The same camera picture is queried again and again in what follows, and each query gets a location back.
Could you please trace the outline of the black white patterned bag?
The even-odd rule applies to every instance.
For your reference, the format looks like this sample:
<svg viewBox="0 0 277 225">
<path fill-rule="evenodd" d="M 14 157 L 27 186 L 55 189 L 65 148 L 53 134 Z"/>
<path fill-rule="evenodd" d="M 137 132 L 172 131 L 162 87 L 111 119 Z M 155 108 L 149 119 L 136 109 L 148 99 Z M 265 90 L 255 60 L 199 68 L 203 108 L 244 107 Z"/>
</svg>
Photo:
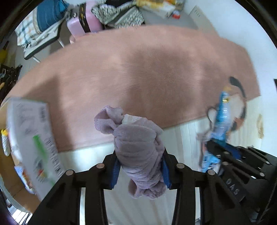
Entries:
<svg viewBox="0 0 277 225">
<path fill-rule="evenodd" d="M 100 1 L 91 12 L 105 27 L 118 29 L 145 23 L 136 1 Z"/>
</svg>

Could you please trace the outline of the brown cardboard box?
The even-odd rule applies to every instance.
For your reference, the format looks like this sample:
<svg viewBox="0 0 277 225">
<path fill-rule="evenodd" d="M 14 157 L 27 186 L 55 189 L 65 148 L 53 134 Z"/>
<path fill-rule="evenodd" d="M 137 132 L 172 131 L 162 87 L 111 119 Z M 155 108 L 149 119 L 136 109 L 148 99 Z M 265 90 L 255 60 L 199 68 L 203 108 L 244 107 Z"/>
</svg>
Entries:
<svg viewBox="0 0 277 225">
<path fill-rule="evenodd" d="M 1 129 L 7 129 L 11 153 L 1 141 L 1 189 L 19 210 L 33 213 L 64 174 L 52 133 L 47 103 L 11 97 L 1 106 Z M 30 194 L 14 166 L 22 163 L 33 185 Z"/>
</svg>

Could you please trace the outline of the blue slim snack pack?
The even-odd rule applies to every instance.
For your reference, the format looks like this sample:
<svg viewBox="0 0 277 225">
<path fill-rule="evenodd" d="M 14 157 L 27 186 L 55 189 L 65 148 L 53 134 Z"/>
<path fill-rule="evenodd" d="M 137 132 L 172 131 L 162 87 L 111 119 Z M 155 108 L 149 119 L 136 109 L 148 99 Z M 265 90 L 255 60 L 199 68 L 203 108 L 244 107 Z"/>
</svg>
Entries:
<svg viewBox="0 0 277 225">
<path fill-rule="evenodd" d="M 225 141 L 227 132 L 231 126 L 231 116 L 229 107 L 229 96 L 231 87 L 225 86 L 219 96 L 219 102 L 215 106 L 207 110 L 207 118 L 209 120 L 209 129 L 204 133 L 199 133 L 197 138 L 201 142 L 201 171 L 207 170 L 218 171 L 220 159 L 214 156 L 207 149 L 207 143 L 211 139 Z"/>
</svg>

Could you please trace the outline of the grey seat cushion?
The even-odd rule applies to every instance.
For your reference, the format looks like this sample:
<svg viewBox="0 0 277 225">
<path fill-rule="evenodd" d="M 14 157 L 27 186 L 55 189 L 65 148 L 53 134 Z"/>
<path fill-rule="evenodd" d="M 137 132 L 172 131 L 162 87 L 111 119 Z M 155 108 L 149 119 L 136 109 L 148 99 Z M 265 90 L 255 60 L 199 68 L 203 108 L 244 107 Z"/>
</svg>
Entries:
<svg viewBox="0 0 277 225">
<path fill-rule="evenodd" d="M 192 18 L 183 10 L 184 1 L 136 1 L 147 25 L 171 25 L 197 30 Z"/>
</svg>

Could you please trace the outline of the folding bed with bedding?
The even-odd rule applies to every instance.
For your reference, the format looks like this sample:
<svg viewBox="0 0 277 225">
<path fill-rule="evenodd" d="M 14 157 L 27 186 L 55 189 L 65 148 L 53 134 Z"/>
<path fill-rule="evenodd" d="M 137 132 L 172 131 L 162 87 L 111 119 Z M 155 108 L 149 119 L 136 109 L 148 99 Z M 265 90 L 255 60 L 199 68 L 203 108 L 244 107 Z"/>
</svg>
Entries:
<svg viewBox="0 0 277 225">
<path fill-rule="evenodd" d="M 35 54 L 60 38 L 61 25 L 69 12 L 66 1 L 42 1 L 22 20 L 15 33 L 25 60 L 39 62 Z"/>
</svg>

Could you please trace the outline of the lilac towel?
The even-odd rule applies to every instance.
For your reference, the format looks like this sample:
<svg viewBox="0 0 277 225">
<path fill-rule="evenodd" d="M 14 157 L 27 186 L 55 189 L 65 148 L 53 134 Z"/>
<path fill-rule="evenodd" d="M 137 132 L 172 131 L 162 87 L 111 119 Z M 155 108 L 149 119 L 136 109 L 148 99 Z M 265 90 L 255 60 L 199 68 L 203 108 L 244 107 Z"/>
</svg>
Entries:
<svg viewBox="0 0 277 225">
<path fill-rule="evenodd" d="M 166 185 L 160 170 L 165 151 L 163 130 L 147 118 L 125 114 L 121 108 L 104 107 L 94 118 L 95 128 L 114 137 L 115 154 L 130 178 L 128 191 L 134 198 L 162 196 Z"/>
</svg>

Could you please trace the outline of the pink suitcase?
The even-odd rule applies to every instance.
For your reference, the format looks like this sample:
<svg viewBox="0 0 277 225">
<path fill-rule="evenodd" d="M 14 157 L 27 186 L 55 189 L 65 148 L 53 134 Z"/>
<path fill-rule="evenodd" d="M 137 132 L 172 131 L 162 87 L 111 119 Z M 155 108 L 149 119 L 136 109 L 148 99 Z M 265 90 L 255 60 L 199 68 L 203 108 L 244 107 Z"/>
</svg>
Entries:
<svg viewBox="0 0 277 225">
<path fill-rule="evenodd" d="M 96 5 L 97 1 L 86 1 L 72 8 L 67 28 L 74 38 L 103 30 L 101 22 L 92 13 L 92 8 Z"/>
</svg>

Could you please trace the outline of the pink plush rug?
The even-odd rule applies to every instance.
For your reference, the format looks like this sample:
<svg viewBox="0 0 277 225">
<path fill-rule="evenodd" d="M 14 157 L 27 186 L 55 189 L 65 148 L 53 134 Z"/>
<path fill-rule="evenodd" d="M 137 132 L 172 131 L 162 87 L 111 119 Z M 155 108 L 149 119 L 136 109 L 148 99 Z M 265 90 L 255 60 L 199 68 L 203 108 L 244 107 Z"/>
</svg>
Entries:
<svg viewBox="0 0 277 225">
<path fill-rule="evenodd" d="M 203 117 L 237 79 L 260 90 L 247 51 L 227 39 L 176 26 L 111 29 L 80 37 L 26 73 L 7 97 L 47 102 L 59 151 L 111 140 L 95 129 L 105 106 L 161 128 Z"/>
</svg>

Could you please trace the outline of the blue wet wipes pack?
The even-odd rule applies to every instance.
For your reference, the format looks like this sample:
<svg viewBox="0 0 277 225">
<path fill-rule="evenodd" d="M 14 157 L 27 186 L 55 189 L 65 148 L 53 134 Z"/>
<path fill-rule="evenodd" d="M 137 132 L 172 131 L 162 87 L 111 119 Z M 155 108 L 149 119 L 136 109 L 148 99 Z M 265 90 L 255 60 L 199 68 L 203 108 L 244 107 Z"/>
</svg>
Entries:
<svg viewBox="0 0 277 225">
<path fill-rule="evenodd" d="M 31 183 L 31 181 L 30 181 L 30 179 L 29 179 L 29 177 L 28 177 L 28 175 L 26 173 L 26 170 L 25 170 L 23 164 L 19 163 L 18 165 L 15 165 L 14 168 L 15 168 L 15 171 L 16 171 L 17 175 L 19 176 L 19 178 L 21 179 L 22 183 L 24 184 L 25 189 L 30 194 L 34 195 L 35 194 L 35 190 L 34 190 L 33 185 L 32 185 L 32 183 Z"/>
</svg>

